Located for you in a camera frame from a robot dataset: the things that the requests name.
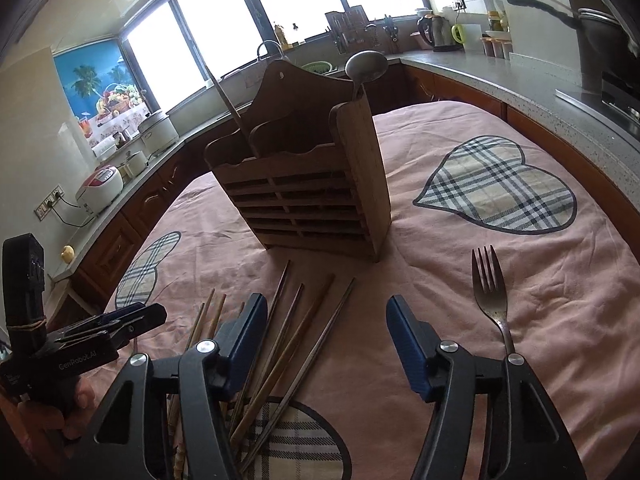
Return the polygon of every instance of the plaid pattern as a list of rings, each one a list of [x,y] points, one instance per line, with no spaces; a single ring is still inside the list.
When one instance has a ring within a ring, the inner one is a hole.
[[[180,236],[180,231],[165,234],[133,261],[118,284],[116,308],[149,300],[158,280],[156,267],[177,245]]]
[[[476,137],[450,152],[414,205],[514,234],[559,231],[577,213],[575,195],[564,182],[528,166],[512,140],[494,136]]]
[[[279,399],[265,403],[242,443],[242,458],[257,440]],[[245,480],[348,480],[351,459],[344,442],[320,415],[293,401],[244,473]]]

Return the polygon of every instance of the ceiling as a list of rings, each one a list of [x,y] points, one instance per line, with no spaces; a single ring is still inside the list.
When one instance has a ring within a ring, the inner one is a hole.
[[[149,1],[49,0],[11,47],[2,68],[45,47],[55,54],[117,34]]]

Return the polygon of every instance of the black cable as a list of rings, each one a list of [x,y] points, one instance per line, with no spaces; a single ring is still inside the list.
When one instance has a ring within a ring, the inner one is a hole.
[[[71,207],[77,207],[77,208],[80,208],[80,206],[79,206],[79,205],[71,204],[71,203],[67,202],[63,196],[58,195],[58,198],[59,198],[60,200],[62,200],[62,202],[64,202],[65,204],[70,205]]]
[[[95,216],[92,216],[91,218],[89,218],[84,224],[82,225],[76,225],[76,224],[70,224],[69,222],[65,222],[62,218],[62,216],[59,215],[59,213],[56,211],[56,209],[51,206],[51,210],[56,214],[56,216],[58,218],[60,218],[60,221],[64,224],[64,225],[69,225],[71,227],[84,227],[85,225],[88,225],[89,222],[93,221],[95,219]]]

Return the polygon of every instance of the rice cooker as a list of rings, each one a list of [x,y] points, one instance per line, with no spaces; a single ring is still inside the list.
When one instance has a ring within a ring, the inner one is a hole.
[[[178,132],[167,114],[162,110],[152,113],[138,127],[149,155],[163,152],[178,140]]]
[[[76,193],[76,202],[91,216],[97,216],[122,191],[120,172],[114,166],[94,171]]]

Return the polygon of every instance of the granite countertop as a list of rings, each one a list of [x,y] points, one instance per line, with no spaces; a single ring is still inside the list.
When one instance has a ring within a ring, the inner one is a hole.
[[[578,149],[599,167],[640,210],[640,144],[636,146],[578,108],[556,97],[556,89],[580,92],[571,82],[508,60],[465,52],[420,50],[388,56],[390,64],[402,63],[464,83],[507,103]],[[341,76],[344,70],[331,76]],[[69,240],[76,251],[70,264],[60,263],[54,282],[71,276],[91,245],[127,200],[187,142],[207,130],[231,120],[230,114],[213,117],[180,136],[176,144],[149,162],[148,168],[129,182],[116,200],[87,227]]]

